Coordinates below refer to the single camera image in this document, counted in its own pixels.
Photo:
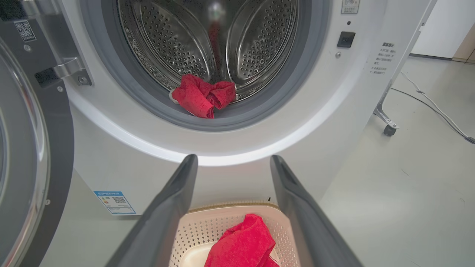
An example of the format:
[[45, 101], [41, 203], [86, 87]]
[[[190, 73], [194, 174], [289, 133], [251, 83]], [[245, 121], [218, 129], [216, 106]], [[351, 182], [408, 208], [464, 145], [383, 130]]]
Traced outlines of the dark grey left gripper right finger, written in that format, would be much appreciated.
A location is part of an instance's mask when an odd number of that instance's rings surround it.
[[360, 267], [360, 260], [279, 155], [270, 159], [280, 210], [289, 218], [302, 267]]

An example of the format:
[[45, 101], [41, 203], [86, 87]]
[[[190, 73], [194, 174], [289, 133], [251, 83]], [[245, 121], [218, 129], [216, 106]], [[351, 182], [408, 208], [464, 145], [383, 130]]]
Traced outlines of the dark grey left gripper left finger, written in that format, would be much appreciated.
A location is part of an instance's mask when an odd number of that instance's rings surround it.
[[180, 219], [188, 212], [198, 159], [187, 155], [107, 262], [108, 267], [166, 267]]

